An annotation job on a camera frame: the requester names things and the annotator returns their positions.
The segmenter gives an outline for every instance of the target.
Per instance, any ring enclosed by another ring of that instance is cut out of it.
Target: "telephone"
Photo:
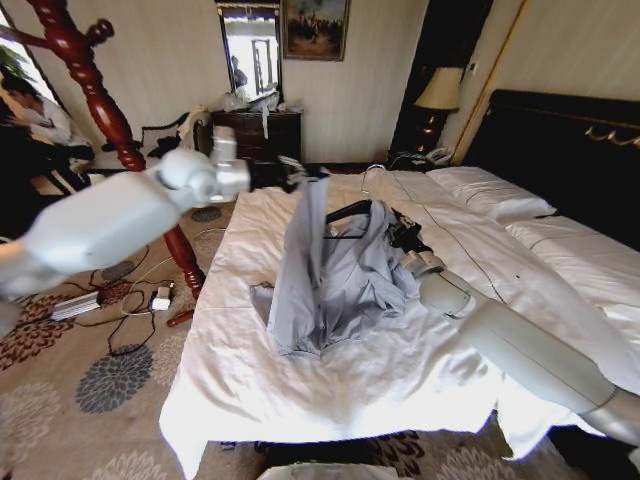
[[[453,157],[453,148],[451,147],[440,147],[427,153],[427,160],[439,167],[447,165],[451,157]]]

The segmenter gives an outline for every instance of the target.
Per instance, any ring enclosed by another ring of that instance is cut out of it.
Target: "man sitting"
[[[71,159],[89,161],[95,157],[89,141],[69,115],[51,100],[41,97],[26,80],[7,75],[2,79],[2,88],[24,109],[22,118],[11,117],[7,122],[14,127],[28,128],[31,134],[53,142],[53,145],[34,142],[34,147],[57,162],[58,171],[75,190],[89,186],[86,175],[78,176],[69,170]]]

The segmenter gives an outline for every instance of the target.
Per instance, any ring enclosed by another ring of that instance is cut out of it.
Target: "black headboard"
[[[640,251],[640,102],[496,90],[463,165]]]

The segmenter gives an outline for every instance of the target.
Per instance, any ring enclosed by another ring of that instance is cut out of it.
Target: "wooden dresser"
[[[213,125],[235,130],[238,158],[268,160],[286,155],[303,161],[301,138],[302,114],[270,112],[267,119],[269,138],[264,138],[262,113],[213,112]]]

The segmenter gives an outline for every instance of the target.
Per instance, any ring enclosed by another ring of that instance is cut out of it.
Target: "power strip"
[[[51,320],[59,322],[67,318],[77,317],[96,308],[100,308],[98,292],[87,293],[86,295],[57,303],[53,307]]]

